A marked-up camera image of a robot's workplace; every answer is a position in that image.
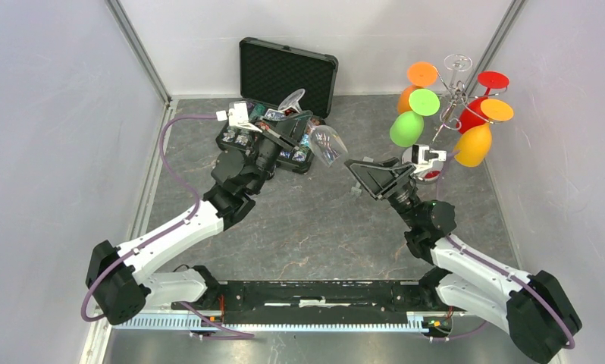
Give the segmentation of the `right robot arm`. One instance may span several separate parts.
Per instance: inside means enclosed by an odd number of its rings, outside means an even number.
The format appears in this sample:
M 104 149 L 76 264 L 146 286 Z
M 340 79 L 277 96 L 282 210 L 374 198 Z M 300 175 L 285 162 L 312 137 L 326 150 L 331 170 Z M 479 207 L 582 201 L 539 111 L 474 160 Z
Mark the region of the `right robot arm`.
M 421 199 L 410 163 L 350 159 L 345 166 L 373 199 L 390 203 L 408 227 L 411 254 L 432 265 L 418 290 L 424 307 L 463 309 L 504 331 L 537 363 L 575 348 L 582 322 L 557 277 L 511 267 L 462 241 L 453 233 L 454 206 Z

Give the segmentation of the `green wine glass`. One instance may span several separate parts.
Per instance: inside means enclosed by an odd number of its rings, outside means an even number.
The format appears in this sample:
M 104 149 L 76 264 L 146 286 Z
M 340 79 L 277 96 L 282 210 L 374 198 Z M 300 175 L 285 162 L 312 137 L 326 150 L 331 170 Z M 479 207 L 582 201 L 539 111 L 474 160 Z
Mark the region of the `green wine glass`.
M 391 141 L 400 147 L 416 143 L 425 129 L 424 118 L 434 115 L 440 108 L 436 93 L 425 88 L 414 88 L 406 98 L 409 110 L 400 113 L 390 127 Z

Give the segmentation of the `orange wine glass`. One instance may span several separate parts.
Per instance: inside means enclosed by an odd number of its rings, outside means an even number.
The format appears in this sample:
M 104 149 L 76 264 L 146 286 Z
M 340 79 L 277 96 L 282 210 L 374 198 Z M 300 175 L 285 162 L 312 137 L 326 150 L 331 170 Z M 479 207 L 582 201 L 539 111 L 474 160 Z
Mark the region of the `orange wine glass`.
M 401 92 L 397 100 L 397 113 L 399 115 L 403 112 L 412 110 L 409 104 L 411 93 L 417 89 L 422 89 L 435 83 L 438 72 L 433 64 L 426 61 L 419 61 L 408 68 L 406 76 L 410 84 Z

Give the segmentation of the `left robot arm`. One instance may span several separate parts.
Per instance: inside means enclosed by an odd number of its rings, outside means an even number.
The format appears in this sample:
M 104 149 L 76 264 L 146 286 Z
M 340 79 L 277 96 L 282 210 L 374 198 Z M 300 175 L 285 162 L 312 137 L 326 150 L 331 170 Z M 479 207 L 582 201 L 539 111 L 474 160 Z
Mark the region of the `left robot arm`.
M 107 319 L 119 325 L 146 307 L 195 303 L 201 309 L 212 308 L 219 299 L 214 279 L 194 268 L 159 269 L 191 246 L 242 221 L 255 206 L 251 197 L 259 194 L 274 173 L 280 153 L 299 148 L 290 131 L 311 118 L 311 111 L 302 111 L 255 126 L 248 149 L 231 148 L 218 155 L 209 191 L 200 196 L 190 189 L 195 201 L 185 212 L 117 246 L 108 240 L 97 244 L 86 274 L 81 318 L 85 322 Z

